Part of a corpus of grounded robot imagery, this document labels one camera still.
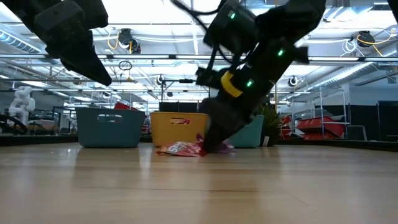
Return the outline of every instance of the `wall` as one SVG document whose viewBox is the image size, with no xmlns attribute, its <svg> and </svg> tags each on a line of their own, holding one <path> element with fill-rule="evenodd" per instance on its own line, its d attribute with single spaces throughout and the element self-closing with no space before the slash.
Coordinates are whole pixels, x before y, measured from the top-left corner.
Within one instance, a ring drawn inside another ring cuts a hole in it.
<svg viewBox="0 0 398 224">
<path fill-rule="evenodd" d="M 379 101 L 398 101 L 398 88 L 351 87 L 351 104 L 370 106 Z"/>
</svg>

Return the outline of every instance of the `fluorescent light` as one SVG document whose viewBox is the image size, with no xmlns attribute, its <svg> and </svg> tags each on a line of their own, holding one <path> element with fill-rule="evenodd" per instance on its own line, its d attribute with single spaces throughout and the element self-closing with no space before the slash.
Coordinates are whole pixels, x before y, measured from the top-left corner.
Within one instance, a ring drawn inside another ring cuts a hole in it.
<svg viewBox="0 0 398 224">
<path fill-rule="evenodd" d="M 289 104 L 290 102 L 289 101 L 278 101 L 278 103 L 288 103 Z"/>
<path fill-rule="evenodd" d="M 81 100 L 81 101 L 94 101 L 93 99 L 89 97 L 82 97 L 82 96 L 74 96 L 76 100 Z"/>
<path fill-rule="evenodd" d="M 341 61 L 357 61 L 359 57 L 309 57 L 310 60 L 316 61 L 334 61 L 334 62 L 341 62 Z"/>
<path fill-rule="evenodd" d="M 176 55 L 176 59 L 182 59 L 182 60 L 210 60 L 211 55 Z M 215 57 L 215 60 L 224 60 L 224 58 L 220 55 L 217 55 Z"/>
<path fill-rule="evenodd" d="M 306 40 L 306 44 L 334 44 L 346 42 L 349 39 L 340 39 L 340 40 Z"/>
<path fill-rule="evenodd" d="M 94 90 L 94 89 L 87 90 L 87 89 L 84 89 L 84 90 L 81 90 L 81 91 L 99 91 L 99 92 L 101 92 L 101 91 L 109 91 L 109 90 Z"/>
<path fill-rule="evenodd" d="M 35 82 L 35 81 L 23 81 L 22 83 L 32 85 L 32 86 L 37 86 L 37 87 L 49 87 L 47 84 L 44 84 L 42 82 Z"/>
<path fill-rule="evenodd" d="M 32 89 L 32 91 L 46 91 L 46 90 L 44 90 L 44 89 Z"/>
<path fill-rule="evenodd" d="M 68 95 L 66 95 L 64 93 L 60 93 L 60 92 L 57 92 L 57 91 L 55 91 L 54 93 L 57 94 L 58 96 L 69 97 Z"/>
<path fill-rule="evenodd" d="M 372 57 L 372 58 L 366 58 L 366 62 L 398 62 L 398 58 L 385 58 L 385 57 Z"/>
<path fill-rule="evenodd" d="M 168 55 L 112 55 L 112 56 L 115 59 L 169 59 Z"/>
<path fill-rule="evenodd" d="M 34 59 L 42 59 L 46 58 L 46 55 L 40 54 L 1 54 L 0 58 L 34 58 Z"/>
<path fill-rule="evenodd" d="M 75 89 L 72 89 L 72 90 L 68 90 L 68 89 L 49 89 L 48 91 L 79 91 L 79 90 L 75 90 Z"/>
</svg>

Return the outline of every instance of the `potted plant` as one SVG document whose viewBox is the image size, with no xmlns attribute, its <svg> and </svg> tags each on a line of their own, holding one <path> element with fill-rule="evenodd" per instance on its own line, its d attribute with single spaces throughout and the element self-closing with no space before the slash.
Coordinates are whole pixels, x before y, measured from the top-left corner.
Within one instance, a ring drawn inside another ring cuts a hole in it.
<svg viewBox="0 0 398 224">
<path fill-rule="evenodd" d="M 269 108 L 268 105 L 261 105 L 259 114 L 264 115 L 260 146 L 273 146 L 279 140 L 280 114 Z"/>
</svg>

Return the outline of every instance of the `candy bag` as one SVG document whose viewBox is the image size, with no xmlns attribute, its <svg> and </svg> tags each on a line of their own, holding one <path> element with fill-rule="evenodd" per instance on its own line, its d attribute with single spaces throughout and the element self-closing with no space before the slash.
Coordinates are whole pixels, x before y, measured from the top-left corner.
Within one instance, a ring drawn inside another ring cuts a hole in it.
<svg viewBox="0 0 398 224">
<path fill-rule="evenodd" d="M 161 147 L 156 153 L 187 157 L 202 157 L 206 155 L 206 151 L 202 149 L 202 144 L 199 142 L 175 142 L 172 145 Z"/>
<path fill-rule="evenodd" d="M 175 156 L 187 156 L 187 157 L 203 157 L 206 155 L 206 151 L 203 148 L 203 137 L 197 134 L 197 142 L 175 142 L 169 146 L 161 147 L 156 153 L 159 155 L 175 155 Z M 234 147 L 228 142 L 223 141 L 215 150 L 220 154 L 229 154 L 234 152 Z"/>
</svg>

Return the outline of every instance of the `yellow cable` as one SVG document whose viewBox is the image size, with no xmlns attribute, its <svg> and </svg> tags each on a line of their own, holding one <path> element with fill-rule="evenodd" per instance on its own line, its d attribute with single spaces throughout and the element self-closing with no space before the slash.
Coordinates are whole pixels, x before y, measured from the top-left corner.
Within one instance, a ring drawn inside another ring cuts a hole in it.
<svg viewBox="0 0 398 224">
<path fill-rule="evenodd" d="M 384 55 L 380 52 L 379 49 L 377 49 L 377 47 L 375 45 L 373 45 L 374 49 L 379 53 L 380 56 L 384 57 Z"/>
<path fill-rule="evenodd" d="M 118 44 L 119 44 L 119 32 L 118 32 L 118 35 L 116 36 L 116 45 L 114 46 L 114 47 L 112 47 L 112 45 L 111 45 L 111 40 L 110 40 L 110 37 L 111 37 L 111 33 L 109 33 L 109 35 L 108 35 L 108 46 L 111 48 L 111 49 L 113 49 L 113 50 L 116 50 L 117 49 L 117 47 L 118 47 Z"/>
<path fill-rule="evenodd" d="M 390 35 L 390 37 L 389 37 L 387 40 L 383 40 L 383 41 L 380 41 L 380 42 L 372 43 L 372 42 L 366 42 L 366 41 L 363 41 L 363 40 L 359 39 L 360 36 L 361 36 L 361 34 L 359 34 L 359 35 L 356 37 L 356 39 L 357 39 L 358 41 L 360 41 L 360 42 L 362 42 L 362 43 L 364 43 L 364 44 L 370 44 L 370 45 L 377 45 L 377 44 L 386 43 L 387 41 L 390 41 L 390 39 L 391 39 L 391 37 L 392 37 L 392 35 Z"/>
</svg>

